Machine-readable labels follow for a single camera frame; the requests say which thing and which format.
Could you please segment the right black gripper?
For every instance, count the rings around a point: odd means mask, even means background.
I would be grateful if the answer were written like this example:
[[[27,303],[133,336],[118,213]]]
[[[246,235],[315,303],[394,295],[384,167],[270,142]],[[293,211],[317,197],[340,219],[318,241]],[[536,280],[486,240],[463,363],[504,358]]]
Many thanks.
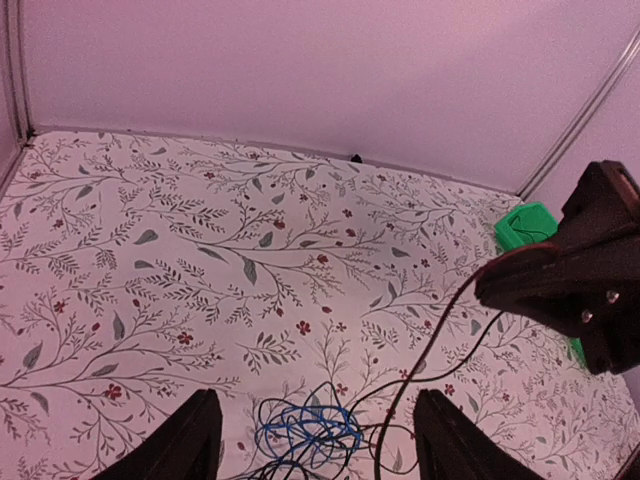
[[[515,251],[487,264],[480,298],[551,304],[550,325],[578,338],[592,374],[639,364],[639,187],[620,162],[591,162],[563,205],[546,254]]]

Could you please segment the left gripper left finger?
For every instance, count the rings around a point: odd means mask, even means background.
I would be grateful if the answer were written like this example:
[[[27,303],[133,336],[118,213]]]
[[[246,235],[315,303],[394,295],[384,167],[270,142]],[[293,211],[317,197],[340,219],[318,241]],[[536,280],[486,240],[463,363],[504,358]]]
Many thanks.
[[[133,452],[96,475],[98,479],[217,478],[222,411],[212,389],[195,391]]]

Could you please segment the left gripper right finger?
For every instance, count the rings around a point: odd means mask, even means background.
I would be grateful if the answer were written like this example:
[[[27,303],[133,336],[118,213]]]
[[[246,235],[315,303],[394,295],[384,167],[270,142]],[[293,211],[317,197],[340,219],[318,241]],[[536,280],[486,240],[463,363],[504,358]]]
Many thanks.
[[[419,392],[413,422],[422,479],[532,480],[540,477],[501,450],[439,390]]]

